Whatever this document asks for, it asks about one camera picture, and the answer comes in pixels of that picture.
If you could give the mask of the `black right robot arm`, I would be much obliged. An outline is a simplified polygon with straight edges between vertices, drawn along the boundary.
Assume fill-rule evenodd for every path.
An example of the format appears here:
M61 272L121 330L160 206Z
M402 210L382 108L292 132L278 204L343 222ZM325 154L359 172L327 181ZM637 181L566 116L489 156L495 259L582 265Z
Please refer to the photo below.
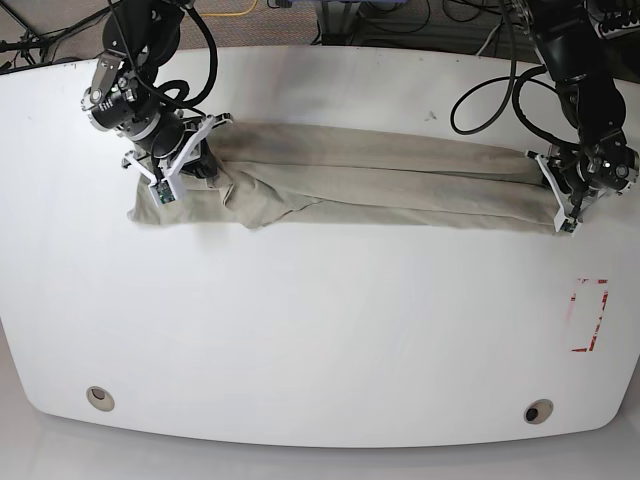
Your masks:
M217 165L204 139L186 152L188 141L209 118L199 105L213 90L218 55L215 40L192 1L121 1L110 4L90 87L81 108L100 131L114 131L131 141L150 165L157 182L167 177L180 154L178 170L206 179ZM208 75L202 90L190 95L182 79L156 83L160 68L176 53L180 25L193 20L208 48Z

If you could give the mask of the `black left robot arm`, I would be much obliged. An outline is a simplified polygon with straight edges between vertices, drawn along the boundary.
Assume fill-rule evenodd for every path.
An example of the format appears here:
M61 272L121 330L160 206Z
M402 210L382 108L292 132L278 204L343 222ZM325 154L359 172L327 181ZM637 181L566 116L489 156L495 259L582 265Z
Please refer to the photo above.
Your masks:
M491 126L506 108L512 108L522 126L550 145L546 155L533 151L526 155L536 161L556 198L556 230L573 233L588 207L607 196L622 194L639 179L639 154L629 147L623 131L626 104L584 2L501 1L498 8L510 35L510 50L517 50L511 19L517 15L541 63L517 73L517 60L512 58L497 111L478 127L453 130L475 135ZM563 114L577 132L575 142L536 126L521 107L523 87L543 74L552 80L551 89Z

